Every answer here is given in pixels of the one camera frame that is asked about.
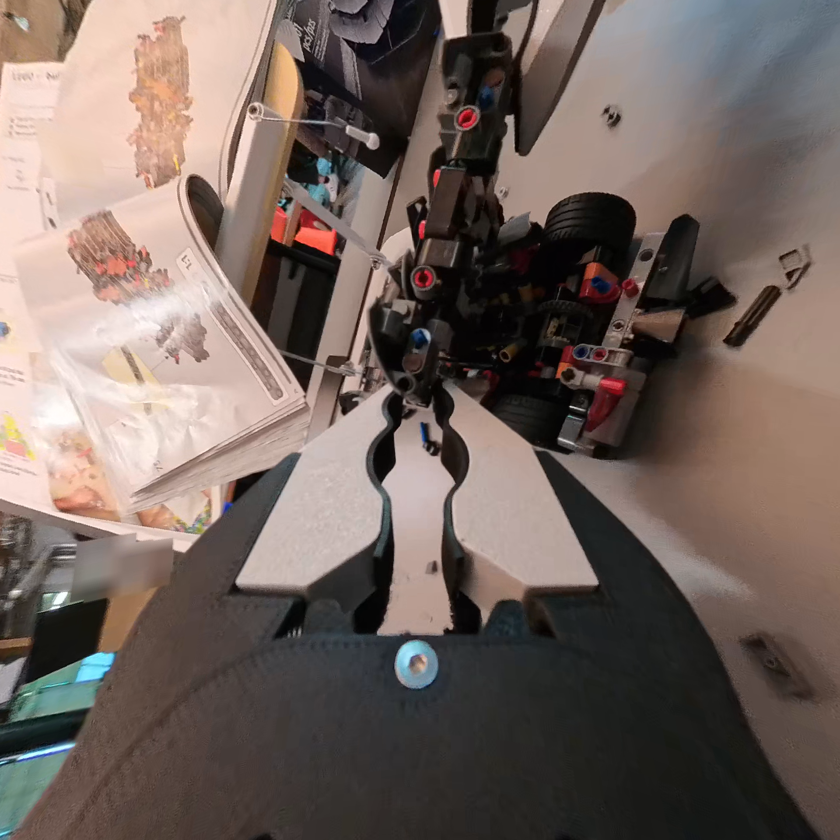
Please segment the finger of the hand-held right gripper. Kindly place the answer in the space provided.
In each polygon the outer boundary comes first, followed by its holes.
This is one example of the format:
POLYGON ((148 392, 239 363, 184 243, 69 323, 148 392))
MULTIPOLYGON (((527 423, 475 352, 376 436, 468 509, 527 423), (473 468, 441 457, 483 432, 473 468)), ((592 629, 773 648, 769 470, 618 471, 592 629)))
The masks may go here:
POLYGON ((514 147, 527 156, 539 140, 602 14, 604 1, 534 1, 514 61, 514 147))

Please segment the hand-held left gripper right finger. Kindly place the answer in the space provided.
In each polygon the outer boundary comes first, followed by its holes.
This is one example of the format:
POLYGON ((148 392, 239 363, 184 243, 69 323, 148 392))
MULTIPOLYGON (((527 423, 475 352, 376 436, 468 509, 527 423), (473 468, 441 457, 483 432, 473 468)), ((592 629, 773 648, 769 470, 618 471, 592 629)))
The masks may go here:
POLYGON ((442 568, 453 631, 475 634, 503 602, 588 595, 598 580, 533 446, 457 385, 438 388, 442 568))

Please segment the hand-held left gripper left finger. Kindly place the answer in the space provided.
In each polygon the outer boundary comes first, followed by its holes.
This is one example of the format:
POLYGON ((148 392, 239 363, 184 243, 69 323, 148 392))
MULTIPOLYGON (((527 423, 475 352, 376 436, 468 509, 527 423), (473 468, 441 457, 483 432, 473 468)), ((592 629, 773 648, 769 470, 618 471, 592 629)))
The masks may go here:
POLYGON ((336 602, 375 634, 392 585, 394 391, 384 387, 301 451, 236 579, 259 595, 336 602))

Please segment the grey lego car model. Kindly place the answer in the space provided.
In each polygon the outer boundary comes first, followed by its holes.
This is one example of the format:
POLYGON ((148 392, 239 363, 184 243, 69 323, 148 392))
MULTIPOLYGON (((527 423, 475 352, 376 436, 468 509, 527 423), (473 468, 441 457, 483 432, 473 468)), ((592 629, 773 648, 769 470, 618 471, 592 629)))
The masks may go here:
POLYGON ((676 355, 699 222, 636 238, 632 204, 604 192, 564 198, 544 224, 505 220, 495 180, 514 67, 499 31, 446 42, 428 196, 407 209, 413 249, 396 297, 371 309, 371 347, 405 405, 477 379, 532 445, 614 459, 656 363, 676 355))

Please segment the lego set cardboard box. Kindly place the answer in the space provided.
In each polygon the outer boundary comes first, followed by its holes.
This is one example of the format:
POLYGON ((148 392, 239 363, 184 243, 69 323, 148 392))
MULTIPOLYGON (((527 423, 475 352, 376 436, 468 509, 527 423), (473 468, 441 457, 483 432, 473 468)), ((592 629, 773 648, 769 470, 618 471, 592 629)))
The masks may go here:
POLYGON ((295 57, 303 119, 342 119, 379 135, 368 150, 338 129, 297 127, 312 152, 331 152, 387 177, 403 156, 438 40, 435 1, 279 1, 276 35, 295 57))

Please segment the lego instruction booklet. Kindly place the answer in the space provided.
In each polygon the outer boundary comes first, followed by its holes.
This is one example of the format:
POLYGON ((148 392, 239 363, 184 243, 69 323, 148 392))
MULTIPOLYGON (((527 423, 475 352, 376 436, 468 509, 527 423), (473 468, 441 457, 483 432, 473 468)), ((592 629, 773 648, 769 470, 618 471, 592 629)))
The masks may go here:
POLYGON ((49 117, 31 116, 42 229, 10 248, 34 333, 120 509, 267 469, 305 392, 215 246, 278 2, 91 2, 49 117))

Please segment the thin white tipped rod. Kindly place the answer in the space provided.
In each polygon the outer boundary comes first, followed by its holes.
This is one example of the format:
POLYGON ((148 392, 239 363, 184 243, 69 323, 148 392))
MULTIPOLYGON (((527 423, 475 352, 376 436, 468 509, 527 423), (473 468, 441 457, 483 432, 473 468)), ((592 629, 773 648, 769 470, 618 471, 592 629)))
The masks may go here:
POLYGON ((273 122, 291 125, 335 128, 350 137, 352 140, 356 140, 363 144, 363 146, 370 151, 378 150, 381 143, 380 137, 377 133, 365 131, 363 128, 356 127, 342 119, 336 118, 317 120, 284 118, 280 116, 278 112, 267 108, 267 106, 262 102, 255 101, 249 104, 246 110, 246 115, 249 119, 255 122, 273 122))

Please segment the colourful printed paper sheet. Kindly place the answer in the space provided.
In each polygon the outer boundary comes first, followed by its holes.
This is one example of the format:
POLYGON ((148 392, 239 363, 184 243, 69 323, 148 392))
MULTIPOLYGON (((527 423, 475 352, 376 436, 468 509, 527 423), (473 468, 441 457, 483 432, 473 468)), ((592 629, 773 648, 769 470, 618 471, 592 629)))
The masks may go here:
POLYGON ((65 390, 36 381, 20 404, 2 396, 2 501, 61 518, 198 536, 219 519, 218 488, 190 490, 152 507, 120 509, 103 458, 65 390))

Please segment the orange plastic part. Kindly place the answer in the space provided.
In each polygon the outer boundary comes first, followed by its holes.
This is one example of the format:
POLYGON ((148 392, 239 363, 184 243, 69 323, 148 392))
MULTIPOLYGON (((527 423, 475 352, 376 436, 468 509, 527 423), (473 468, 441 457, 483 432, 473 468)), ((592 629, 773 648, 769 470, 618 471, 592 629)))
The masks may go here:
POLYGON ((278 201, 269 237, 280 245, 305 245, 327 256, 338 254, 338 232, 290 198, 278 201))

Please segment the small grey lego bracket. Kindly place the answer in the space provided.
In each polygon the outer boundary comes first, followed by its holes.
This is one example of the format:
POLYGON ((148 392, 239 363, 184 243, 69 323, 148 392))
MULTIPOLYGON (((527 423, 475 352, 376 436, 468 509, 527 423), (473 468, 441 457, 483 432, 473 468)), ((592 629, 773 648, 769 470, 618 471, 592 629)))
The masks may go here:
POLYGON ((795 289, 812 267, 812 254, 809 245, 801 245, 779 256, 779 263, 784 274, 784 288, 795 289))

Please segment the white post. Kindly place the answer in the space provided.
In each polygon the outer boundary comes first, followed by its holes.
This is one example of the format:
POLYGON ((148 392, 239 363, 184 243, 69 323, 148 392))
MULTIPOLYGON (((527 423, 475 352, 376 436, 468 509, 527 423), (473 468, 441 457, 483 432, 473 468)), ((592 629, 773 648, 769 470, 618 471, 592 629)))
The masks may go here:
POLYGON ((245 115, 215 255, 246 305, 256 294, 294 133, 280 115, 253 102, 245 115))

